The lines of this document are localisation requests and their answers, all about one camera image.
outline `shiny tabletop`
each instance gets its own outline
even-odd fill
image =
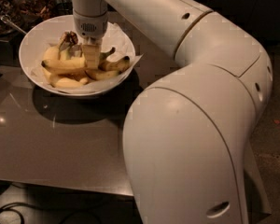
[[[133,195],[122,147],[125,116],[143,89],[177,66],[118,13],[109,20],[144,56],[123,83],[96,99],[50,93],[20,67],[0,66],[0,180]]]

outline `floor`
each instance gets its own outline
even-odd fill
[[[272,213],[251,219],[251,224],[280,224],[280,45],[267,50],[273,62],[273,94],[251,136],[251,146]],[[0,224],[141,223],[129,197],[18,183],[0,188]]]

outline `table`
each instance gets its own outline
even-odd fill
[[[127,80],[98,99],[73,99],[35,86],[20,67],[0,67],[0,180],[133,195],[122,129],[136,95],[177,69],[118,13],[116,22],[144,54]]]

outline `bowl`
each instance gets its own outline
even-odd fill
[[[135,50],[131,39],[115,23],[108,23],[105,36],[102,40],[102,51],[116,51],[130,57],[131,66],[117,77],[106,80],[94,81],[76,89],[54,88],[46,80],[42,72],[42,57],[49,46],[58,43],[64,32],[76,32],[72,15],[55,17],[39,23],[22,40],[19,49],[21,69],[28,78],[42,89],[63,96],[71,97],[97,97],[117,87],[132,72],[133,67],[139,61],[140,56],[135,56]]]

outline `metal spoon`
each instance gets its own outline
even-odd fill
[[[24,35],[27,34],[24,30],[22,30],[22,28],[20,28],[18,25],[16,25],[14,22],[12,22],[8,15],[3,15],[3,16],[0,17],[0,19],[3,23],[11,26],[12,28],[16,29],[20,33],[22,33]]]

